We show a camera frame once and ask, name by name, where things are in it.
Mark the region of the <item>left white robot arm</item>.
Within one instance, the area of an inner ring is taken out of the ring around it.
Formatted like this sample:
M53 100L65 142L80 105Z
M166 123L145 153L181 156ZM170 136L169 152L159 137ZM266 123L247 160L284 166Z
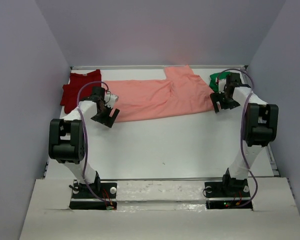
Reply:
M76 179L70 186L74 192L84 192L94 198L100 194L99 173L88 163L88 131L85 120L93 120L112 128L120 113L114 108L119 97L109 87L93 86L87 97L81 97L83 86L77 94L74 109L62 118L55 118L49 124L48 155L67 167Z

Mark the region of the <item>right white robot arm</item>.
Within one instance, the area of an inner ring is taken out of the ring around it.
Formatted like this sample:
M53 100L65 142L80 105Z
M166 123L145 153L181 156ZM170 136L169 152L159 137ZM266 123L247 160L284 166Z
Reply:
M215 113L242 107L240 149L222 181L211 188L223 196L232 196L247 187L251 167L259 153L276 139L279 107L261 100L254 93L252 83L243 83L242 70L232 69L224 73L225 77L217 74L218 90L210 95L210 99Z

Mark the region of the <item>pink t-shirt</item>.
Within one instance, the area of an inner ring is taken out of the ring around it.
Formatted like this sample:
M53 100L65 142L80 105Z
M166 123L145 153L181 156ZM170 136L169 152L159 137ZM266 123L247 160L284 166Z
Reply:
M118 96L116 122L176 117L214 109L213 90L188 66L164 68L165 79L110 80L111 93Z

